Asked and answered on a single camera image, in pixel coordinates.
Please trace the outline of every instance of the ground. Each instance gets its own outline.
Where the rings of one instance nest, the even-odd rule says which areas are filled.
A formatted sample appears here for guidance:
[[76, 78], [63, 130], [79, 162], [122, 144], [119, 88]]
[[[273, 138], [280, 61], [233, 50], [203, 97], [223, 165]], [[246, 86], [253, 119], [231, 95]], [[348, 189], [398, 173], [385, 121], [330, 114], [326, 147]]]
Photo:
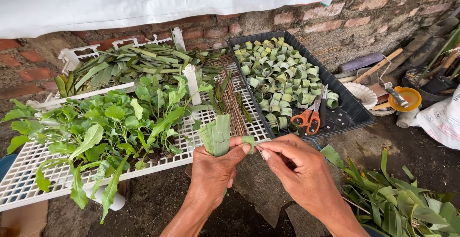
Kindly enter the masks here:
[[[317, 140], [320, 146], [332, 144], [342, 158], [349, 156], [366, 169], [380, 167], [381, 145], [389, 150], [388, 172], [405, 178], [406, 165], [418, 178], [420, 187], [455, 193], [453, 204], [460, 207], [460, 152], [432, 140], [421, 128], [398, 128], [393, 115], [378, 123]], [[338, 187], [338, 170], [329, 165]], [[68, 197], [50, 200], [48, 224], [43, 237], [153, 237], [179, 210], [190, 179], [184, 167], [161, 171], [131, 180], [125, 206], [109, 211], [100, 225], [101, 206], [89, 202], [84, 210]], [[205, 223], [200, 236], [281, 236], [321, 237], [327, 229], [295, 204], [270, 172], [259, 154], [245, 158], [237, 167], [237, 180], [223, 203]]]

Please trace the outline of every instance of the cardboard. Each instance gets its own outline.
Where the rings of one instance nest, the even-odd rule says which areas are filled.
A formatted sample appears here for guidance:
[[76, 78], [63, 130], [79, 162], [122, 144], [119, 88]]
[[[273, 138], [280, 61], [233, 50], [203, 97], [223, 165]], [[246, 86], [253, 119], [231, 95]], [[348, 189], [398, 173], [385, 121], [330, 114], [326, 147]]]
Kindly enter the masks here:
[[18, 237], [40, 237], [46, 226], [48, 200], [3, 211], [2, 227], [19, 229]]

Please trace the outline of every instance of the brick wall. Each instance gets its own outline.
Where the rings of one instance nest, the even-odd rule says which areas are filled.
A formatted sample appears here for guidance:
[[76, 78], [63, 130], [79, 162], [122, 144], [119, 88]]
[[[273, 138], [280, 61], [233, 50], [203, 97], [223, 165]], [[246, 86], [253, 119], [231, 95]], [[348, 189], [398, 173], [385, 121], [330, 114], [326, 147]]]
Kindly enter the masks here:
[[372, 52], [388, 53], [417, 30], [431, 25], [453, 8], [457, 0], [334, 0], [283, 6], [275, 10], [233, 15], [202, 15], [176, 21], [129, 28], [56, 32], [35, 39], [0, 40], [0, 99], [54, 89], [49, 79], [63, 66], [59, 51], [93, 44], [108, 49], [114, 40], [136, 37], [153, 40], [169, 36], [168, 28], [179, 26], [187, 47], [201, 49], [224, 46], [229, 38], [287, 29], [303, 36], [310, 51], [342, 46], [321, 56], [330, 70], [348, 60]]

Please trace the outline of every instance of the black plastic tray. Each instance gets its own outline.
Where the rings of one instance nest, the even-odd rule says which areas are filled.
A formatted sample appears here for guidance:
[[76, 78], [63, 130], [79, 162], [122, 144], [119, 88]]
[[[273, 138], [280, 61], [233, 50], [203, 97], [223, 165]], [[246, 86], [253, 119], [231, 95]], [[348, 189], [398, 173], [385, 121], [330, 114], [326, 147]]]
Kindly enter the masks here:
[[[259, 116], [262, 118], [262, 122], [268, 135], [271, 139], [279, 137], [285, 134], [288, 134], [284, 129], [280, 130], [280, 133], [275, 135], [273, 131], [268, 126], [268, 122], [264, 119], [265, 116], [262, 114], [262, 111], [257, 103], [254, 94], [247, 83], [246, 77], [243, 75], [241, 67], [238, 65], [238, 60], [236, 59], [235, 52], [233, 52], [233, 46], [236, 44], [244, 44], [247, 41], [254, 42], [258, 40], [260, 42], [264, 40], [270, 40], [273, 37], [284, 37], [284, 41], [293, 46], [294, 49], [298, 50], [299, 53], [306, 57], [309, 63], [319, 66], [319, 78], [321, 79], [324, 85], [329, 84], [328, 89], [337, 93], [339, 95], [339, 106], [332, 110], [327, 108], [326, 113], [326, 126], [318, 131], [317, 134], [307, 136], [305, 134], [306, 127], [300, 128], [299, 137], [302, 140], [310, 140], [321, 138], [325, 136], [331, 136], [335, 134], [340, 134], [343, 132], [348, 132], [353, 129], [363, 128], [365, 126], [373, 125], [377, 123], [375, 117], [361, 104], [361, 102], [356, 99], [344, 86], [339, 82], [319, 61], [316, 59], [300, 42], [298, 42], [294, 36], [292, 36], [286, 30], [267, 32], [254, 34], [250, 36], [243, 36], [227, 41], [230, 52], [233, 56], [233, 60], [236, 62], [240, 74], [244, 78], [244, 83], [248, 88], [248, 91], [251, 93], [251, 99], [253, 100], [256, 110], [259, 113]], [[304, 111], [304, 109], [292, 107], [293, 116], [298, 115]], [[316, 128], [316, 122], [313, 122], [312, 128]]]

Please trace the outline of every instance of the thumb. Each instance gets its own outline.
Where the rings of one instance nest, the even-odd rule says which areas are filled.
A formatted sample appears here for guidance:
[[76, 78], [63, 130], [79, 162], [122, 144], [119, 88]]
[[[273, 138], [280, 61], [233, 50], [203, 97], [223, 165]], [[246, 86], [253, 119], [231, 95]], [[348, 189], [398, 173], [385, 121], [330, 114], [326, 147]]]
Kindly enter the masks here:
[[241, 144], [239, 146], [235, 146], [231, 149], [228, 153], [223, 155], [225, 159], [229, 161], [229, 164], [234, 167], [237, 163], [241, 162], [241, 160], [246, 156], [246, 154], [251, 150], [251, 146], [249, 144]]
[[267, 161], [270, 170], [278, 176], [283, 184], [286, 181], [290, 181], [295, 176], [295, 173], [287, 167], [277, 153], [268, 149], [263, 149], [262, 156]]

